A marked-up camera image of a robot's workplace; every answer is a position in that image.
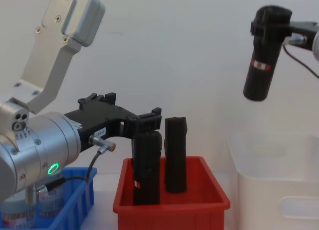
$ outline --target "green indicator light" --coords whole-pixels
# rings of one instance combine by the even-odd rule
[[[52,166],[48,170],[48,175],[53,174],[59,168],[59,163],[52,164]]]

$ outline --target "red container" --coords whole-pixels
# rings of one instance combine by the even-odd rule
[[[160,166],[160,205],[133,206],[132,160],[123,162],[113,211],[119,230],[223,230],[226,194],[201,157],[187,157],[187,192],[165,191],[165,159]]]

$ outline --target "blue plastic basket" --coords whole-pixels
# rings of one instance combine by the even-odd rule
[[[64,177],[86,177],[88,168],[64,168]],[[93,177],[97,169],[93,168],[89,184],[82,180],[72,180],[63,185],[64,207],[56,217],[45,218],[37,213],[36,230],[79,230],[94,205]]]

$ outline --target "white wall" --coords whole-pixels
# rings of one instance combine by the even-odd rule
[[[213,170],[228,164],[229,130],[319,129],[319,82],[284,53],[268,99],[254,104],[242,95],[256,10],[279,4],[294,11],[293,20],[318,21],[318,0],[101,1],[108,10],[94,44],[74,57],[43,113],[72,111],[92,92],[116,92],[117,104],[137,114],[161,107],[164,118],[187,117],[187,153],[204,156]],[[21,75],[48,2],[0,0],[0,91]],[[291,51],[319,70],[310,52]],[[131,156],[128,140],[114,141],[117,150],[97,161],[100,173],[119,173]],[[87,166],[94,154],[74,165]]]

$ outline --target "white plastic bin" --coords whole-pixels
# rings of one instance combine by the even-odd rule
[[[232,134],[239,230],[319,229],[319,137]]]

